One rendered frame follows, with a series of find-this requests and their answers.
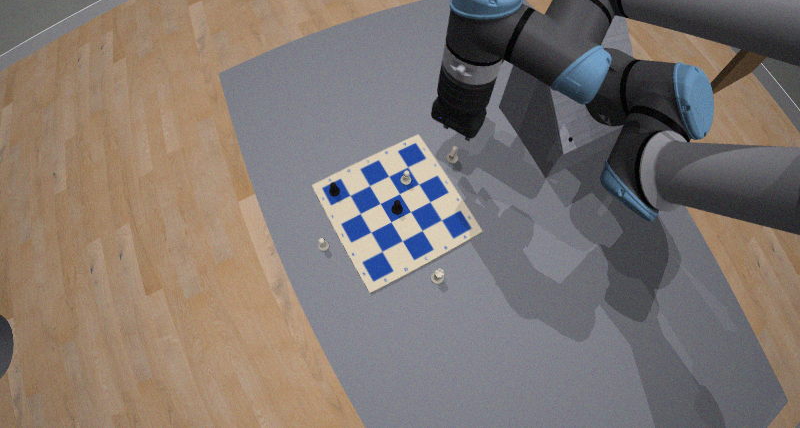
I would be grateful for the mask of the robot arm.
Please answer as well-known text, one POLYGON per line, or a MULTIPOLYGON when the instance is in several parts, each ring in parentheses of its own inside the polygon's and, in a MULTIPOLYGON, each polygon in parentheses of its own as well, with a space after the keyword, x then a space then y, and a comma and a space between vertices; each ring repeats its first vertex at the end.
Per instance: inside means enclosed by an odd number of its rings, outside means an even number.
POLYGON ((545 14, 451 0, 446 46, 475 66, 506 60, 623 125, 600 181, 645 220, 683 205, 800 235, 800 147, 690 142, 712 125, 708 77, 603 49, 616 15, 800 67, 800 0, 552 0, 545 14))

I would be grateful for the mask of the blue and cream chessboard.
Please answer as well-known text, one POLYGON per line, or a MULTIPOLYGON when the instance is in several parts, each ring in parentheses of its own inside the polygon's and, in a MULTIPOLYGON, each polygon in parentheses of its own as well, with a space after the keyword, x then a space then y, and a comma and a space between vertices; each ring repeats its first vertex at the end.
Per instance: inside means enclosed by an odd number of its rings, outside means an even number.
POLYGON ((369 293, 483 232, 419 134, 312 187, 369 293))

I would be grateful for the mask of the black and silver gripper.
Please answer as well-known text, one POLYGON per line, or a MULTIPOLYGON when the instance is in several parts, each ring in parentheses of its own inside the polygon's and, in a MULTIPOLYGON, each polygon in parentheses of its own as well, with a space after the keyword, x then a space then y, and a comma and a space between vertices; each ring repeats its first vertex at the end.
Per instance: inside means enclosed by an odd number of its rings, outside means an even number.
POLYGON ((504 60, 491 66, 467 64, 451 54, 446 40, 442 59, 439 97, 433 102, 431 116, 444 124, 444 128, 451 128, 470 141, 484 123, 486 107, 504 60))

